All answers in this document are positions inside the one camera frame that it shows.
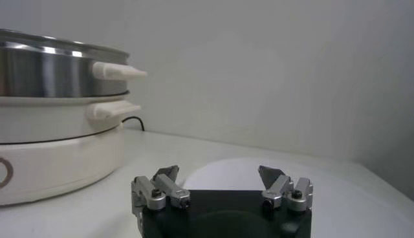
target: white table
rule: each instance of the white table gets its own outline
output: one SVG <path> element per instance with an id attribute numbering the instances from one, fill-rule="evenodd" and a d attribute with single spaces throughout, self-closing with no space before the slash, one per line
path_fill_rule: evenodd
<path id="1" fill-rule="evenodd" d="M 414 237 L 414 202 L 358 164 L 179 136 L 143 133 L 134 129 L 126 129 L 125 139 L 125 165 L 101 181 L 59 197 L 0 208 L 0 237 L 140 237 L 135 216 L 131 213 L 130 182 L 135 176 L 150 177 L 158 168 L 178 164 L 178 181 L 183 182 L 196 169 L 211 162 L 241 157 L 251 158 L 250 161 L 276 159 L 282 163 L 292 162 L 303 168 L 310 168 L 310 171 L 323 171 L 328 176 L 345 181 L 357 190 L 364 191 L 364 194 L 376 197 L 386 211 L 396 211 L 391 216 L 395 220 L 390 222 L 395 222 L 400 232 L 394 237 Z M 339 202 L 348 201 L 350 200 L 345 197 Z M 350 216 L 353 215 L 350 212 L 352 210 L 356 217 L 343 224 L 344 229 L 381 229 L 375 227 L 374 222 L 367 222 L 369 226 L 365 227 L 364 221 L 358 220 L 361 207 L 350 204 L 349 210 L 343 213 Z M 381 215 L 381 211 L 372 212 Z M 314 209 L 314 216 L 323 216 L 323 206 L 318 205 Z M 352 237 L 359 237 L 360 234 L 347 233 Z"/>

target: power cord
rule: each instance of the power cord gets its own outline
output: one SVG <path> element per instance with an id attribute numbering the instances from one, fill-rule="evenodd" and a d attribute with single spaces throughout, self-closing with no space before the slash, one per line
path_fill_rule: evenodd
<path id="1" fill-rule="evenodd" d="M 137 116 L 129 116 L 129 117 L 127 117 L 127 118 L 123 119 L 123 120 L 122 120 L 122 123 L 124 123 L 124 122 L 126 122 L 126 121 L 128 121 L 128 120 L 130 120 L 130 119 L 137 119 L 138 121 L 140 121 L 140 123 L 141 123 L 141 129 L 142 129 L 142 131 L 145 131 L 145 127 L 144 127 L 144 123 L 143 123 L 143 121 L 141 120 L 141 118 L 139 118 L 139 117 L 137 117 Z"/>

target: white wall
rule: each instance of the white wall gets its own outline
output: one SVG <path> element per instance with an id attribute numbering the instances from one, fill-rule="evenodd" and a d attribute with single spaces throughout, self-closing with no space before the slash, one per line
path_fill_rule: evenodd
<path id="1" fill-rule="evenodd" d="M 412 0 L 0 1 L 3 28 L 130 52 L 150 131 L 372 168 L 414 132 L 413 22 Z"/>

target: screw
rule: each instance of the screw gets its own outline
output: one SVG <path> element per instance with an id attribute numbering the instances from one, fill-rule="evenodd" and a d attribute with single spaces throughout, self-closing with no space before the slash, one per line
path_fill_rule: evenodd
<path id="1" fill-rule="evenodd" d="M 265 201 L 263 201 L 263 208 L 266 211 L 272 211 L 274 209 L 274 203 L 271 200 L 266 199 Z"/>
<path id="2" fill-rule="evenodd" d="M 151 197 L 154 197 L 154 198 L 159 197 L 161 195 L 162 195 L 162 192 L 158 188 L 153 189 L 153 191 L 151 192 Z"/>
<path id="3" fill-rule="evenodd" d="M 292 192 L 292 198 L 293 199 L 301 199 L 302 198 L 302 192 L 300 190 L 294 190 Z"/>
<path id="4" fill-rule="evenodd" d="M 180 203 L 181 208 L 188 210 L 190 208 L 191 202 L 190 200 L 183 200 Z"/>

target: white plastic handle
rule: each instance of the white plastic handle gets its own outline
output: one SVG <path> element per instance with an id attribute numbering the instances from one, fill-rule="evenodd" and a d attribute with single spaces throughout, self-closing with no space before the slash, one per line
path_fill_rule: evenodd
<path id="1" fill-rule="evenodd" d="M 138 70 L 129 65 L 95 62 L 92 73 L 99 80 L 136 80 L 147 76 L 147 72 Z"/>
<path id="2" fill-rule="evenodd" d="M 92 120 L 105 120 L 114 116 L 121 116 L 141 109 L 127 101 L 102 102 L 90 104 L 86 109 L 86 117 Z"/>

